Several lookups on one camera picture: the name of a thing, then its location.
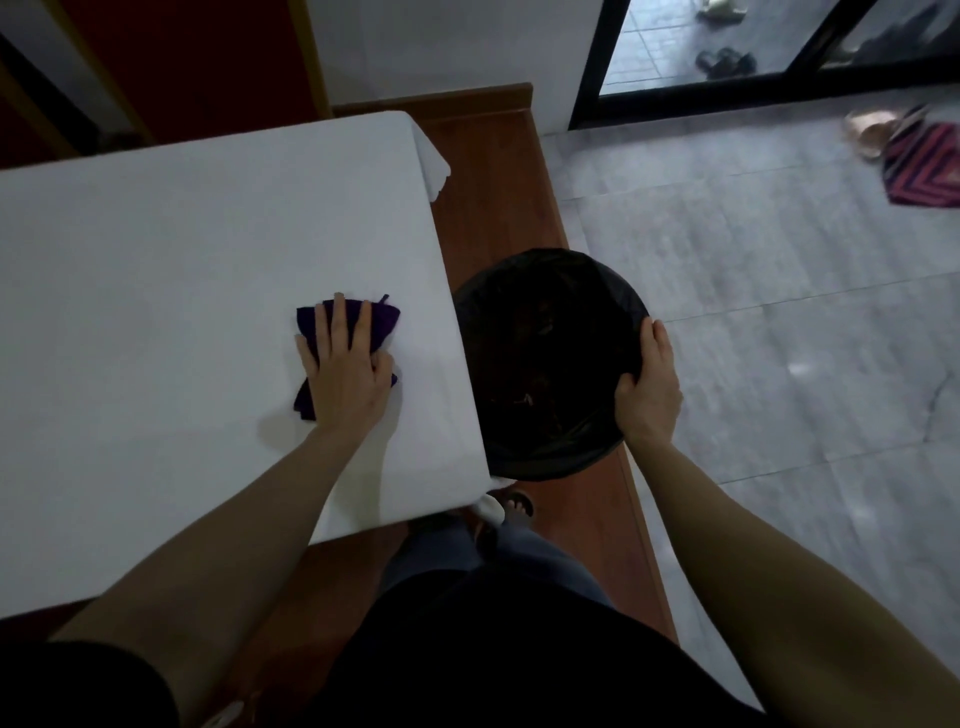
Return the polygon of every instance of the floor crack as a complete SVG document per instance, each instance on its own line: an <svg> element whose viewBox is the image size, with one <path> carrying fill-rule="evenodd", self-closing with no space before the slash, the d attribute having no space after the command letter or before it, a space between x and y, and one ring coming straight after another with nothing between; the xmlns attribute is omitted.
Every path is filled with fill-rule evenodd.
<svg viewBox="0 0 960 728"><path fill-rule="evenodd" d="M947 375L940 381L937 388L933 390L933 397L930 398L930 404L926 406L926 424L924 425L924 442L930 442L930 431L933 429L933 416L937 412L937 405L940 403L940 395L943 394L947 383L953 379L953 371L948 370Z"/></svg>

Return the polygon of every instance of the table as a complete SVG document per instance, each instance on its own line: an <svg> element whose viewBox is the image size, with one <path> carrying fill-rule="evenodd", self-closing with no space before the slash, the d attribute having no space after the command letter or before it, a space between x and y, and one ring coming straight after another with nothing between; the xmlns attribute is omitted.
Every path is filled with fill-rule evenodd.
<svg viewBox="0 0 960 728"><path fill-rule="evenodd" d="M0 174L0 617L96 595L302 440L295 310L390 294L399 384L313 541L491 488L429 202L383 112Z"/></svg>

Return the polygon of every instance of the glass panel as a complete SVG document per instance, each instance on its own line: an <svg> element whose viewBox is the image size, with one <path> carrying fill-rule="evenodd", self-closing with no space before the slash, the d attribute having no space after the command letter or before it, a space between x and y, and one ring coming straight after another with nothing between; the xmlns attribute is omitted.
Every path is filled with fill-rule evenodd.
<svg viewBox="0 0 960 728"><path fill-rule="evenodd" d="M783 71L836 3L632 0L600 93ZM718 58L724 48L737 56ZM753 62L739 58L747 54Z"/></svg>
<svg viewBox="0 0 960 728"><path fill-rule="evenodd" d="M960 53L960 0L924 6L879 0L830 54L828 66L874 65Z"/></svg>

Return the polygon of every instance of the person's left hand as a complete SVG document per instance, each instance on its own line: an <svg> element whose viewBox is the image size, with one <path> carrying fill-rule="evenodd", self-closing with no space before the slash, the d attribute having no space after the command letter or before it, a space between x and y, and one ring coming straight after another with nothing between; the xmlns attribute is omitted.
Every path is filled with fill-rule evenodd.
<svg viewBox="0 0 960 728"><path fill-rule="evenodd" d="M337 434L359 446L387 408L394 358L386 352L370 354L372 307L364 301L360 319L348 345L347 301L333 298L333 322L327 328L322 303L314 309L317 355L314 359L303 336L297 336L297 351L310 383L310 396L320 432Z"/></svg>

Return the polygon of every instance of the black shirt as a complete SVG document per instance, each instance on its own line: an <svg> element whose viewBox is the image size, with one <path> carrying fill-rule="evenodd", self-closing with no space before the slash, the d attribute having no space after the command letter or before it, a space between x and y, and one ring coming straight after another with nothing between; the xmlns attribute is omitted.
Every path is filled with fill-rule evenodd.
<svg viewBox="0 0 960 728"><path fill-rule="evenodd" d="M123 650L46 643L0 654L3 703L8 716L25 718L20 724L177 724L163 679ZM515 716L639 725L772 722L650 627L553 584L486 566L431 571L381 596L294 724Z"/></svg>

